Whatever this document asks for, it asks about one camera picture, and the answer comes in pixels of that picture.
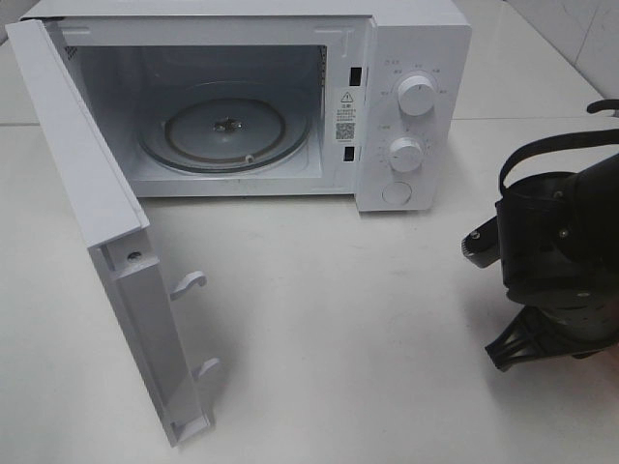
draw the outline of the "warning label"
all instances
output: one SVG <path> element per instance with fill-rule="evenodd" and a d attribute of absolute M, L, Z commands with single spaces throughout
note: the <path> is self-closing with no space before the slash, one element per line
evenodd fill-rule
<path fill-rule="evenodd" d="M 335 89 L 333 101 L 335 111 L 334 136 L 337 142 L 352 143 L 357 133 L 357 92 L 356 87 L 341 87 Z"/>

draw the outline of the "glass turntable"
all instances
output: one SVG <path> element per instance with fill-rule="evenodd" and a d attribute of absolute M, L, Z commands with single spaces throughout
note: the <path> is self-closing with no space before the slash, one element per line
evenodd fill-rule
<path fill-rule="evenodd" d="M 156 161 L 183 171 L 226 173 L 281 160 L 310 131 L 307 97 L 255 82 L 214 82 L 153 91 L 138 140 Z"/>

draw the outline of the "white tile wall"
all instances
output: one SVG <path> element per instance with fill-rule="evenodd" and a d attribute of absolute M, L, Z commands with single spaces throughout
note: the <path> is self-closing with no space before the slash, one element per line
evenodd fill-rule
<path fill-rule="evenodd" d="M 576 57 L 601 0 L 509 0 L 570 63 Z"/>
<path fill-rule="evenodd" d="M 508 0 L 607 98 L 619 97 L 619 0 Z"/>
<path fill-rule="evenodd" d="M 604 96 L 619 98 L 619 0 L 602 0 L 575 64 Z"/>

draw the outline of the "qr code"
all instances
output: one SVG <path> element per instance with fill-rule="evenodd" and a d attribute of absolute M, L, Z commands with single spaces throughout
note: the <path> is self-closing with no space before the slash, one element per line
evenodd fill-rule
<path fill-rule="evenodd" d="M 355 123 L 336 124 L 336 140 L 352 140 L 355 138 Z"/>

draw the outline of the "white table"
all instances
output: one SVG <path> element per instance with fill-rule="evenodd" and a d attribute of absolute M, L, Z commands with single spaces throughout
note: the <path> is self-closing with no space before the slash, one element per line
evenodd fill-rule
<path fill-rule="evenodd" d="M 539 79 L 531 88 L 546 87 Z M 594 96 L 576 87 L 572 116 L 576 100 Z M 519 307 L 496 266 L 478 270 L 459 250 L 493 215 L 498 169 L 515 148 L 619 127 L 552 118 L 561 106 L 548 106 L 535 118 L 454 121 L 429 212 L 359 215 L 348 197 L 144 201 L 166 280 L 196 269 L 209 277 L 175 305 L 191 352 L 208 349 L 225 365 L 216 429 L 178 449 L 41 130 L 0 127 L 2 462 L 616 462 L 619 355 L 498 372 L 483 347 Z M 516 175 L 578 170 L 611 153 L 542 157 Z"/>

